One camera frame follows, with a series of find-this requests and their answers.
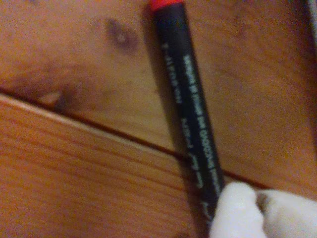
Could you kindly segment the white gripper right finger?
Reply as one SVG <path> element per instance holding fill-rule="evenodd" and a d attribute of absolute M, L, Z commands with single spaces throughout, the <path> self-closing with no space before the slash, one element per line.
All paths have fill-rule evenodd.
<path fill-rule="evenodd" d="M 283 191 L 259 190 L 257 205 L 268 238 L 315 238 L 317 202 Z"/>

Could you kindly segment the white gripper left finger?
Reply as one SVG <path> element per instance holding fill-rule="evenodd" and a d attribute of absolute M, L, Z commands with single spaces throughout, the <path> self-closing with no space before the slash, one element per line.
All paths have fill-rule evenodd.
<path fill-rule="evenodd" d="M 231 182 L 223 189 L 211 224 L 211 238 L 265 238 L 264 217 L 256 192 L 246 183 Z"/>

